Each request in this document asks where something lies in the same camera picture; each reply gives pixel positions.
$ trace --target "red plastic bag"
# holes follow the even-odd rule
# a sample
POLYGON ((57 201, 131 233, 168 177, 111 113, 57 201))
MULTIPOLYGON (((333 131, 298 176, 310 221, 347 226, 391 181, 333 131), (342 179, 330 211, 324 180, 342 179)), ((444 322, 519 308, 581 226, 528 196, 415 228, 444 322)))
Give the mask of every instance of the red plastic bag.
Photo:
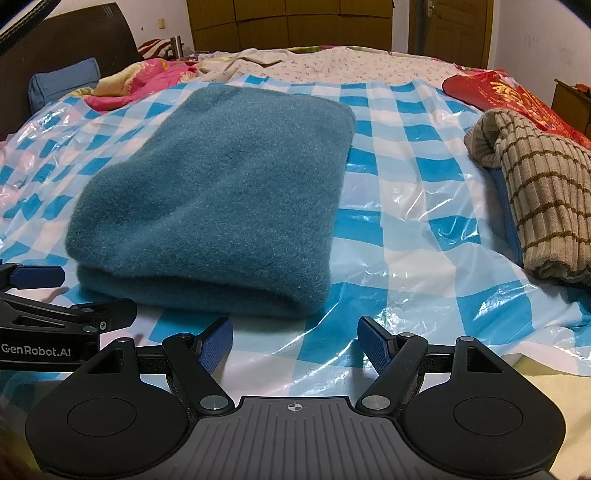
POLYGON ((540 130, 570 138, 591 150, 591 141, 587 137, 562 120, 504 70, 491 70, 470 76, 454 75, 443 82, 443 91, 483 111, 510 108, 532 120, 540 130))

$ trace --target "dark wooden headboard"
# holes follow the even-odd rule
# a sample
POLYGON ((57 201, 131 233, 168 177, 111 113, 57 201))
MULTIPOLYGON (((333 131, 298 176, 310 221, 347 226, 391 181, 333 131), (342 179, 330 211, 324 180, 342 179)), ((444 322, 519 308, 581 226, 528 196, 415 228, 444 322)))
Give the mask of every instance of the dark wooden headboard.
POLYGON ((0 57, 0 140, 31 116, 27 90, 36 73, 52 72, 90 57, 102 77, 140 61, 117 4, 97 5, 47 18, 0 57))

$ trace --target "blue and white checkered tablecloth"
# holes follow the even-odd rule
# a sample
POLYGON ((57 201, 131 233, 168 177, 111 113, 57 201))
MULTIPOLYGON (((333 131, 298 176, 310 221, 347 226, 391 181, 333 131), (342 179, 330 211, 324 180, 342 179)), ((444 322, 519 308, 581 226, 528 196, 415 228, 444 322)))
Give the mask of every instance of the blue and white checkered tablecloth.
MULTIPOLYGON (((182 101, 208 85, 176 85, 104 115, 66 98, 30 120, 0 151, 4 261, 62 265, 70 290, 55 303, 100 298, 80 290, 64 250, 77 196, 92 175, 125 161, 182 101)), ((507 258, 497 192, 463 144, 478 111, 420 80, 292 85, 245 76, 229 85, 322 96, 350 105, 357 119, 324 314, 296 322, 234 317, 233 351, 216 375, 235 400, 246 394, 355 399, 375 377, 356 342, 362 315, 391 332, 449 344, 472 335, 499 353, 524 353, 591 375, 587 296, 534 281, 507 258)), ((214 318, 140 307, 132 327, 103 341, 142 335, 144 344, 158 343, 180 331, 199 333, 214 318)), ((32 403, 63 376, 0 372, 2 419, 22 431, 32 403)), ((164 385, 161 378, 149 381, 164 385)))

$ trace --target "silver bolt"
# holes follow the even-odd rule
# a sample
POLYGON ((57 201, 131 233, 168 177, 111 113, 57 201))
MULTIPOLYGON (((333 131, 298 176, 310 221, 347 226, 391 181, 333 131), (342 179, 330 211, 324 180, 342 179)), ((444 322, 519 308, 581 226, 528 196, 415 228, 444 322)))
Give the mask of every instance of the silver bolt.
POLYGON ((199 403, 207 410, 221 410, 228 406, 229 401, 226 397, 222 397, 221 395, 208 395, 207 397, 202 398, 199 403))
POLYGON ((390 401, 382 395, 370 395, 365 397, 361 404, 370 410, 383 410, 390 406, 390 401))

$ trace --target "orange striped cloth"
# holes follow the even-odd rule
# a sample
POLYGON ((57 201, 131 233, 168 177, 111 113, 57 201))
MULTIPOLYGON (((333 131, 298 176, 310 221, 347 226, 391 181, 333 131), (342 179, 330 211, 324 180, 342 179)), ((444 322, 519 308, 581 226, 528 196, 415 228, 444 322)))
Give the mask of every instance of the orange striped cloth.
POLYGON ((591 285, 591 151, 502 108, 484 113, 464 143, 503 172, 524 268, 591 285))

